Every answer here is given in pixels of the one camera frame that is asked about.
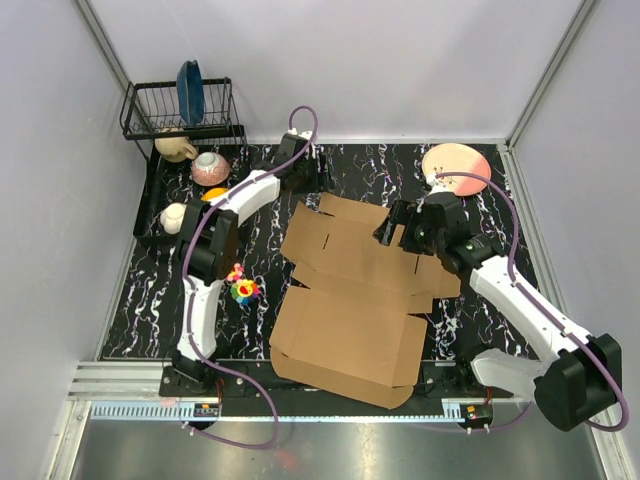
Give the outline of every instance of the dish rack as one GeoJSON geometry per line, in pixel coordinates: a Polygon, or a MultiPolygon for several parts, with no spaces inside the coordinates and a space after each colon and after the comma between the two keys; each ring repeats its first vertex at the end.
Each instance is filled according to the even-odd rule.
{"type": "Polygon", "coordinates": [[[162,210],[172,202],[186,203],[207,188],[191,180],[191,162],[167,162],[152,146],[147,155],[140,145],[144,140],[168,137],[188,137],[198,152],[216,151],[232,167],[227,181],[231,187],[242,181],[250,171],[245,129],[238,120],[230,78],[202,81],[205,112],[198,125],[187,125],[180,116],[176,82],[129,83],[120,111],[120,126],[127,140],[135,141],[147,162],[144,189],[133,229],[133,236],[145,248],[166,247],[175,243],[160,226],[162,210]]]}

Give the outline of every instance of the black table surface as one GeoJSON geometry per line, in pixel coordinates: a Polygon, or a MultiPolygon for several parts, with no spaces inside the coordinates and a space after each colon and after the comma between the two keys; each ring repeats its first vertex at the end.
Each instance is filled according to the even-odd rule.
{"type": "MultiPolygon", "coordinates": [[[[418,199],[424,194],[421,161],[434,145],[326,145],[340,197],[378,205],[396,199],[418,199]]],[[[492,179],[510,194],[496,145],[471,145],[489,161],[492,179]]],[[[271,147],[250,146],[252,158],[264,156],[271,147]]],[[[238,159],[232,160],[232,166],[238,159]]],[[[191,179],[188,162],[169,164],[165,173],[160,208],[171,202],[188,201],[204,189],[191,179]]],[[[259,301],[240,306],[228,288],[220,298],[216,329],[218,354],[222,358],[269,358],[269,335],[280,305],[291,284],[293,264],[280,254],[287,225],[298,202],[317,208],[319,194],[285,196],[262,208],[244,230],[248,236],[238,262],[247,278],[261,285],[259,301]]],[[[470,221],[487,233],[494,233],[504,246],[513,237],[513,222],[507,206],[490,189],[464,199],[470,221]]],[[[149,226],[159,231],[158,215],[149,226]]],[[[520,235],[516,265],[536,285],[526,243],[520,235]]],[[[136,245],[122,288],[113,323],[102,348],[103,359],[154,359],[166,356],[177,344],[183,314],[183,287],[174,249],[147,250],[136,245]]],[[[428,322],[424,359],[452,359],[457,354],[486,343],[508,353],[534,356],[522,336],[495,307],[473,292],[463,289],[460,297],[435,300],[433,312],[421,315],[428,322]]]]}

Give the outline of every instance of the cardboard box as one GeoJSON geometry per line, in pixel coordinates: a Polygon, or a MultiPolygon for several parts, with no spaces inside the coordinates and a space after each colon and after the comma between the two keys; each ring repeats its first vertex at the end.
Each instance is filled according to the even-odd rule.
{"type": "Polygon", "coordinates": [[[436,257],[380,245],[388,209],[322,194],[320,211],[298,204],[281,253],[295,263],[271,334],[276,373],[329,392],[394,408],[413,392],[434,298],[460,281],[436,257]]]}

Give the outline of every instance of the metal floor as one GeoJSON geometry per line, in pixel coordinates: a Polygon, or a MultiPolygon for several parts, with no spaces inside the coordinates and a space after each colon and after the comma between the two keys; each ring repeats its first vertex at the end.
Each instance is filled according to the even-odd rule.
{"type": "MultiPolygon", "coordinates": [[[[517,414],[496,405],[500,424],[517,414]]],[[[216,434],[264,441],[270,424],[221,422],[216,434]]],[[[177,422],[92,420],[74,480],[605,478],[586,427],[563,433],[535,410],[512,430],[446,434],[412,424],[284,424],[280,447],[254,451],[191,438],[177,422]]]]}

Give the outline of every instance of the bowl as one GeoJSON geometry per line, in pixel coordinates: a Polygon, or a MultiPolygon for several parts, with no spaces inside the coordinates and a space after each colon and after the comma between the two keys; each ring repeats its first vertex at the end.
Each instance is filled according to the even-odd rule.
{"type": "Polygon", "coordinates": [[[230,173],[229,162],[215,152],[201,153],[191,164],[193,181],[203,187],[219,185],[229,177],[230,173]]]}

